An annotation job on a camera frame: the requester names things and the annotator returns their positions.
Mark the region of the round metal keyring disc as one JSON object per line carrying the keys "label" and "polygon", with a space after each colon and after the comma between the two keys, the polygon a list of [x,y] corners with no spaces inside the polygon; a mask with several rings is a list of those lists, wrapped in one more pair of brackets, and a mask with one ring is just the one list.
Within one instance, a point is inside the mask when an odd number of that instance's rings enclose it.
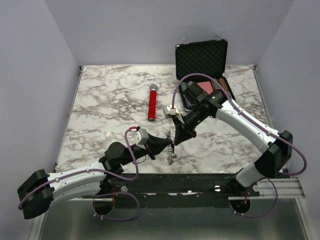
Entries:
{"label": "round metal keyring disc", "polygon": [[170,140],[171,143],[167,146],[166,152],[167,152],[167,164],[171,166],[175,160],[178,158],[177,154],[175,153],[175,145],[174,145],[174,138],[171,134],[171,131],[168,130],[166,132],[166,139]]}

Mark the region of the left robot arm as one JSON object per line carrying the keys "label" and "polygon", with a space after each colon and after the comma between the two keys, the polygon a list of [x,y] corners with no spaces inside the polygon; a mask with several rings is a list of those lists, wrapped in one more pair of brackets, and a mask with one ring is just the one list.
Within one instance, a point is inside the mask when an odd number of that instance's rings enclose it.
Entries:
{"label": "left robot arm", "polygon": [[18,209],[26,220],[44,214],[50,206],[77,197],[107,197],[111,191],[108,183],[111,179],[135,181],[139,170],[132,177],[125,177],[123,166],[149,156],[155,160],[166,147],[172,145],[169,138],[159,138],[151,134],[145,137],[134,133],[135,144],[113,142],[104,155],[97,161],[84,167],[65,172],[46,173],[40,169],[31,174],[17,189],[19,197]]}

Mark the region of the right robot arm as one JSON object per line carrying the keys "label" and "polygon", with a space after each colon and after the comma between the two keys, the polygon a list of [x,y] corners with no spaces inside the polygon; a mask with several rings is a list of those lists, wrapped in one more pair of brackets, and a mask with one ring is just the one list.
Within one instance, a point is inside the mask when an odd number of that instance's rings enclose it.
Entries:
{"label": "right robot arm", "polygon": [[250,185],[262,178],[276,177],[291,158],[293,135],[289,131],[279,132],[264,125],[240,108],[234,100],[228,100],[221,89],[215,89],[208,94],[193,83],[183,94],[195,107],[184,116],[177,111],[169,112],[175,125],[176,146],[195,138],[195,128],[206,118],[213,117],[233,127],[261,152],[258,160],[235,175],[235,180],[230,183],[230,191],[234,195],[243,195]]}

